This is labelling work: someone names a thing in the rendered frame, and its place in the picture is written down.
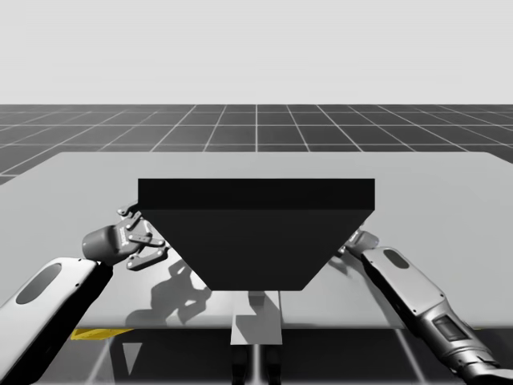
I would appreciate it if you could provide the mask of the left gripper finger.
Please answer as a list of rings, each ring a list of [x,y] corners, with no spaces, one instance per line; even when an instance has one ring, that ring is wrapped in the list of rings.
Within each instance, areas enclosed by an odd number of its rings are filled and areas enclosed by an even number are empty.
[[[168,258],[169,244],[163,239],[154,238],[152,235],[129,235],[128,240],[139,245],[127,259],[128,270],[143,270]],[[141,257],[140,251],[145,248],[153,248],[155,251]]]
[[[124,219],[140,219],[141,212],[139,211],[139,204],[137,201],[133,201],[130,204],[121,206],[116,210],[117,214],[122,220]]]

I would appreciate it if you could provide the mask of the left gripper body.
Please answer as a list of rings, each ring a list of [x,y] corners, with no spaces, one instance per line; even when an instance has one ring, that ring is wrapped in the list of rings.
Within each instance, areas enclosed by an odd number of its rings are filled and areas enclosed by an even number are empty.
[[[145,246],[131,237],[152,239],[151,226],[144,219],[133,221],[125,218],[115,225],[97,229],[84,237],[83,256],[87,260],[116,265],[132,254],[139,253]]]

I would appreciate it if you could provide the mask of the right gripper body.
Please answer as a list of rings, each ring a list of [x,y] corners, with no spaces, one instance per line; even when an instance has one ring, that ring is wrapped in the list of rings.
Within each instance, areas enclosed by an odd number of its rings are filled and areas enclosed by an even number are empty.
[[[339,249],[341,255],[351,254],[360,257],[366,250],[375,249],[379,245],[379,239],[372,233],[358,229]]]

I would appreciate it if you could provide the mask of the black screen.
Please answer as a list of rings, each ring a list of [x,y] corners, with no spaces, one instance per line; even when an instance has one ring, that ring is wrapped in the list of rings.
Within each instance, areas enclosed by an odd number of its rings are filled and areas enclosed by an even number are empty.
[[[145,178],[143,217],[211,290],[298,291],[375,209],[346,178]]]

